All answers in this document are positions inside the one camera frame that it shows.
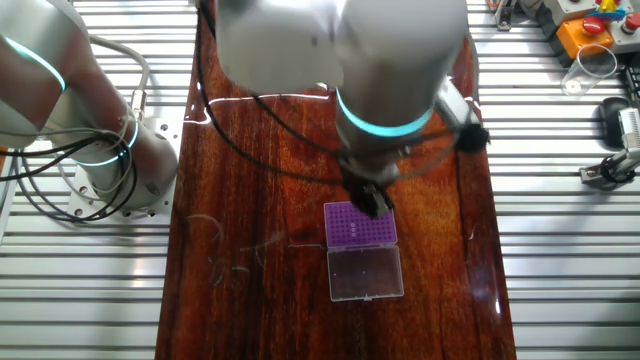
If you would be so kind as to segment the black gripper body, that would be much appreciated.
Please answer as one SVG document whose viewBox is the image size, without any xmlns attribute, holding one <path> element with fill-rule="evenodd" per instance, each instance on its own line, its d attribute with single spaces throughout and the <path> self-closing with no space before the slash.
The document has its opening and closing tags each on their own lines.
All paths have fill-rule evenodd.
<svg viewBox="0 0 640 360">
<path fill-rule="evenodd" d="M 384 166 L 379 172 L 366 172 L 359 167 L 351 167 L 349 164 L 340 166 L 342 186 L 352 201 L 352 191 L 356 187 L 373 185 L 377 190 L 388 188 L 393 185 L 399 177 L 399 169 L 394 164 Z"/>
</svg>

